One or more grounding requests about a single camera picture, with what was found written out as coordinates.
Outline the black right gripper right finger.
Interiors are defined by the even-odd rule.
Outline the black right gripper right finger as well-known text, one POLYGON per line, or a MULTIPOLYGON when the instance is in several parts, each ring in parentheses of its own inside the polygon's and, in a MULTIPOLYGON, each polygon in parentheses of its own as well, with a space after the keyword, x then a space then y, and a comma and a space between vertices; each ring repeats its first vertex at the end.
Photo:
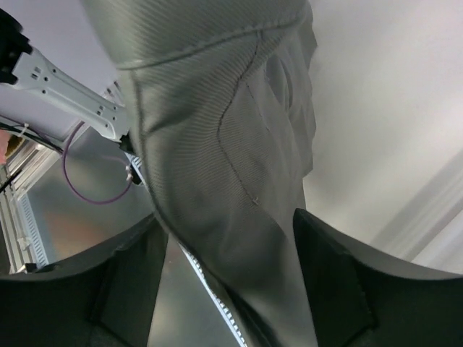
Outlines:
POLYGON ((306 210, 294 237, 319 346, 461 346, 462 276, 386 254, 306 210))

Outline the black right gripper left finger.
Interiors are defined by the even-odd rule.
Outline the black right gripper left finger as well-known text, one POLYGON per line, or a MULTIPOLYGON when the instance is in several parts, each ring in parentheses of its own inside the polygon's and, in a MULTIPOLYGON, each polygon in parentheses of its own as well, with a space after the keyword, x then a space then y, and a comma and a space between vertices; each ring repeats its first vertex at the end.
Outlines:
POLYGON ((1 277, 2 346, 146 346, 168 236, 152 216, 33 273, 1 277))

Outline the grey skirt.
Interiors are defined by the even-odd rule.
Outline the grey skirt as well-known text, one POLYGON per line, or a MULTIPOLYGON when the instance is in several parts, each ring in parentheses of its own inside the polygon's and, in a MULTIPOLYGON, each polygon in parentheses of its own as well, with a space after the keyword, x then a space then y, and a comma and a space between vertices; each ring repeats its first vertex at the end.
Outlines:
POLYGON ((250 346, 315 346, 305 207, 316 47, 307 1, 84 1, 116 66, 161 225, 250 346))

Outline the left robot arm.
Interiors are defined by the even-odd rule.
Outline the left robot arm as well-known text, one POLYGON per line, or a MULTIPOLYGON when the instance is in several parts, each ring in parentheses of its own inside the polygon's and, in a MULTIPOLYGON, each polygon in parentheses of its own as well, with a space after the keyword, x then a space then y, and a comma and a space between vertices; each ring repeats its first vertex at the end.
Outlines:
POLYGON ((73 113, 102 137, 133 155, 127 112, 74 80, 51 63, 22 34, 22 26, 1 11, 1 84, 25 90, 57 108, 73 113))

